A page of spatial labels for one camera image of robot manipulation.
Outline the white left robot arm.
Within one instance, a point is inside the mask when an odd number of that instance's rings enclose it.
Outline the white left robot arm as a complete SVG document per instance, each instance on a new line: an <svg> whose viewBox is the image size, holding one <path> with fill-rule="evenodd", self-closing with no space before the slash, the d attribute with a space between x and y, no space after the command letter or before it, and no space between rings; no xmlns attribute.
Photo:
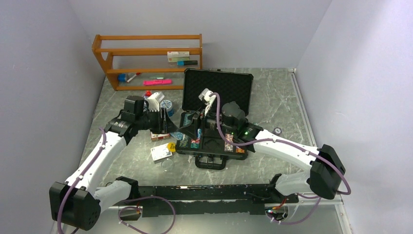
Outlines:
<svg viewBox="0 0 413 234"><path fill-rule="evenodd" d="M148 98L128 96L119 114L100 128L99 142L80 167L63 183L53 183L49 189L50 207L59 234L64 232L62 224L74 227L73 233L79 229L90 230L100 214L118 202L132 205L140 200L161 199L155 195L141 195L138 181L124 176L105 188L98 189L98 185L115 158L139 131L167 134L178 129L166 108L161 107L163 98L160 92Z"/></svg>

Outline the red playing card deck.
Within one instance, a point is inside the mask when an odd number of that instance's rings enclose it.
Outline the red playing card deck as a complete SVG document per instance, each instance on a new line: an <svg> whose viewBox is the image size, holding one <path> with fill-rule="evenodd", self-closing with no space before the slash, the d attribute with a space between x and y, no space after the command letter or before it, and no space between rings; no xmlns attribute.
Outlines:
<svg viewBox="0 0 413 234"><path fill-rule="evenodd" d="M152 142L155 142L170 138L170 134L155 134L153 132L150 132L150 138Z"/></svg>

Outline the light blue poker chip stack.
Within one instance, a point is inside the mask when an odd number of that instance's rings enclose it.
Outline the light blue poker chip stack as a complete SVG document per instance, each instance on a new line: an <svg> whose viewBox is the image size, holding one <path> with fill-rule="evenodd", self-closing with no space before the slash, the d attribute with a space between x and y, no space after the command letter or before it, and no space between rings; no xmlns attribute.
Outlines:
<svg viewBox="0 0 413 234"><path fill-rule="evenodd" d="M173 138L175 138L175 139L177 139L177 140L182 140L183 138L184 138L184 134L182 134L182 133L180 133L180 132L172 132L172 133L170 133L170 135L173 137Z"/></svg>

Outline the blue playing card deck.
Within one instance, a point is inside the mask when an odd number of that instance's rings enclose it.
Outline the blue playing card deck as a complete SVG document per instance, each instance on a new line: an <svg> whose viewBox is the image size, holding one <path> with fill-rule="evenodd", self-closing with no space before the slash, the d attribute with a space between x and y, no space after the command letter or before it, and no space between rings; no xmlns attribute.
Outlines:
<svg viewBox="0 0 413 234"><path fill-rule="evenodd" d="M168 144L155 146L150 150L153 161L159 161L173 156L173 153L168 148Z"/></svg>

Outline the teal green poker chip stack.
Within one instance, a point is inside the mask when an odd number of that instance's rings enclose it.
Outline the teal green poker chip stack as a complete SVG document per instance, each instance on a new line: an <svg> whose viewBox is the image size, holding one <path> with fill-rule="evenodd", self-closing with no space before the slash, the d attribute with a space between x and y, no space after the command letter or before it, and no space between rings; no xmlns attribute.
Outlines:
<svg viewBox="0 0 413 234"><path fill-rule="evenodd" d="M191 124L191 121L192 121L191 114L190 113L183 113L181 121L182 121L182 123L181 123L182 127Z"/></svg>

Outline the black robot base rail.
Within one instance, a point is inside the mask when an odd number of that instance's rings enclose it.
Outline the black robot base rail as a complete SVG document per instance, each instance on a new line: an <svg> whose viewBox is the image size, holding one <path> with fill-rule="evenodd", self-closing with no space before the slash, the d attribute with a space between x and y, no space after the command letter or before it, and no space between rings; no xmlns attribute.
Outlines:
<svg viewBox="0 0 413 234"><path fill-rule="evenodd" d="M268 184L140 186L141 201L117 202L140 206L143 217L160 215L234 214L262 215L272 206L298 203L297 195L282 196Z"/></svg>

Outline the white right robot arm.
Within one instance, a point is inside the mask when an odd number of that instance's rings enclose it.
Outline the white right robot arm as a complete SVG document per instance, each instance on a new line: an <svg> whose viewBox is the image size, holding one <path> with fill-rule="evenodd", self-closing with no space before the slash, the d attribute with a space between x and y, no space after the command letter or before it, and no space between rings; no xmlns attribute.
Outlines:
<svg viewBox="0 0 413 234"><path fill-rule="evenodd" d="M345 168L333 147L305 146L277 136L249 122L235 102L224 104L219 112L184 112L179 127L184 136L177 152L194 156L198 168L222 170L227 160L245 160L249 153L274 156L299 167L299 173L277 174L270 180L267 194L273 202L301 193L333 199L344 183Z"/></svg>

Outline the pink white chip stack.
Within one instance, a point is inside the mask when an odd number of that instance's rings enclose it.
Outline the pink white chip stack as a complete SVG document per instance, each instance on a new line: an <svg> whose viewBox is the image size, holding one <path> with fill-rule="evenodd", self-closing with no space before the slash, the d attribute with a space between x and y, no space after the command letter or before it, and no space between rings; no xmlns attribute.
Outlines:
<svg viewBox="0 0 413 234"><path fill-rule="evenodd" d="M234 151L234 146L231 144L233 143L233 135L232 134L226 134L225 135L226 142L225 142L225 152L233 152Z"/></svg>

